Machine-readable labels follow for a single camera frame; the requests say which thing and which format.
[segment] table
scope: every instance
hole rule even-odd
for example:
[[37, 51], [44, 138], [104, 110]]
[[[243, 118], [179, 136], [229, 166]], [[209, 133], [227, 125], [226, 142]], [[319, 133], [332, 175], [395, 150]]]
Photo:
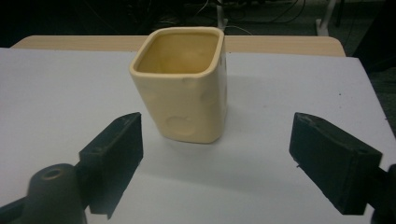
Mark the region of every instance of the table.
[[[12, 48], [137, 51], [145, 39], [143, 35], [33, 35]], [[328, 36], [227, 35], [225, 47], [229, 52], [346, 56], [341, 43]]]
[[[394, 162], [396, 141], [370, 81], [359, 61], [334, 51], [341, 48], [336, 41], [227, 37], [226, 130], [214, 144], [198, 145], [156, 131], [127, 72], [129, 51], [140, 46], [131, 47], [134, 38], [145, 37], [32, 36], [15, 46], [26, 49], [2, 50], [0, 179], [9, 181], [0, 182], [6, 189], [0, 203], [21, 197], [40, 168], [75, 164], [78, 151], [111, 120], [139, 111], [145, 157], [108, 223], [369, 222], [370, 208], [365, 217], [341, 216], [288, 152], [298, 111], [381, 150], [382, 168]], [[311, 56], [241, 53], [250, 50]], [[107, 223], [101, 216], [88, 220]]]

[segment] beige ceramic cup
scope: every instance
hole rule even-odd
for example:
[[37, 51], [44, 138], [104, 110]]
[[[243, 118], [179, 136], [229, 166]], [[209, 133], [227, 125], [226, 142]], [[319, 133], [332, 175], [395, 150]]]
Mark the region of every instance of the beige ceramic cup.
[[158, 30], [137, 52], [130, 73], [163, 136], [192, 143], [211, 143], [221, 136], [227, 77], [220, 29]]

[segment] white table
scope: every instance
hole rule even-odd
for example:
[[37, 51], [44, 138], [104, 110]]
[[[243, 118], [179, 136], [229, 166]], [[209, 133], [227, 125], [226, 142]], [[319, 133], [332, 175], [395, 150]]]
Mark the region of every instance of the white table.
[[145, 157], [110, 221], [369, 223], [344, 217], [289, 154], [294, 112], [313, 114], [395, 162], [396, 141], [356, 59], [227, 54], [226, 130], [211, 145], [159, 135], [128, 74], [133, 52], [0, 50], [0, 205], [36, 171], [75, 164], [113, 119], [139, 111]]

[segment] dark floor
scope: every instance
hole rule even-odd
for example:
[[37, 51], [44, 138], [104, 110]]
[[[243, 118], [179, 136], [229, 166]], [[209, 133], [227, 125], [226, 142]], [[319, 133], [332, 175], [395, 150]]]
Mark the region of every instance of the dark floor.
[[[151, 0], [140, 1], [145, 5], [134, 5], [135, 0], [6, 1], [0, 13], [0, 47], [8, 48], [28, 35], [145, 35], [168, 26], [217, 25], [213, 1], [190, 0], [180, 7], [181, 1], [163, 1], [153, 10], [146, 10]], [[253, 1], [251, 6], [224, 2], [226, 35], [316, 35], [315, 20], [323, 17], [328, 5], [327, 0]], [[336, 26], [341, 6], [337, 3], [329, 34], [342, 43], [347, 56], [354, 54], [383, 4], [383, 0], [346, 0]], [[396, 69], [369, 77], [396, 133]]]

